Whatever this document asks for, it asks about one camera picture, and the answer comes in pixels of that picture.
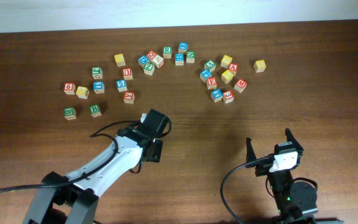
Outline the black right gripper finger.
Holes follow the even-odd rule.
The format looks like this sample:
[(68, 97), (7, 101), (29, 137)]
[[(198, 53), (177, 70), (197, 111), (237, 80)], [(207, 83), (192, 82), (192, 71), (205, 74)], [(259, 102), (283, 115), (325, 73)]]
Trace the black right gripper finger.
[(257, 160), (254, 149), (251, 144), (251, 138), (246, 138), (246, 148), (247, 148), (246, 163), (251, 164)]
[(292, 135), (289, 128), (285, 129), (285, 135), (287, 137), (287, 141), (292, 143), (293, 147), (296, 149), (297, 152), (303, 152), (302, 146), (299, 144), (299, 142)]

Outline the green R block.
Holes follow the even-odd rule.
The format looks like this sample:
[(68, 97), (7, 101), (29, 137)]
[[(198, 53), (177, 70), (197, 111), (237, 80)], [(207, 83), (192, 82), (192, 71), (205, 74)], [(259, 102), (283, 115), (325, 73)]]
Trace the green R block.
[(172, 57), (172, 48), (164, 46), (163, 47), (163, 58), (171, 58)]

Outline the red 6 I block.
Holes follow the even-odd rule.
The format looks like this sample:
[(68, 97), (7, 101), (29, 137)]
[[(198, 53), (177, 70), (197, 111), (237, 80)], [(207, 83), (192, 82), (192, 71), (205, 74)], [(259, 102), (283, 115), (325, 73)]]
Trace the red 6 I block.
[(76, 94), (76, 85), (74, 83), (64, 83), (63, 91), (67, 95), (75, 95)]

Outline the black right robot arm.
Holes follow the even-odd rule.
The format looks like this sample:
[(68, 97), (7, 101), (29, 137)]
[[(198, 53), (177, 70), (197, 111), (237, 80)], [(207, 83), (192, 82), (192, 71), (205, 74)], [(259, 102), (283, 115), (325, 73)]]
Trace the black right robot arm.
[(246, 139), (246, 167), (254, 168), (257, 177), (266, 176), (275, 199), (279, 216), (273, 217), (273, 223), (343, 223), (342, 220), (328, 218), (317, 220), (317, 191), (315, 181), (304, 177), (293, 178), (291, 171), (300, 165), (304, 149), (287, 128), (287, 140), (278, 143), (274, 152), (257, 158), (251, 144)]

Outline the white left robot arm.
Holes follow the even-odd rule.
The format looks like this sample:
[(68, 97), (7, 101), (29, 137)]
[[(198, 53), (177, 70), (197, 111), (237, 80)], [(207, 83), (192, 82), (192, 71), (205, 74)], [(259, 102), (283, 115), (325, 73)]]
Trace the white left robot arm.
[(125, 172), (134, 173), (143, 162), (158, 162), (161, 138), (171, 128), (171, 121), (138, 121), (120, 129), (101, 154), (78, 170), (47, 174), (24, 223), (94, 223), (102, 194)]

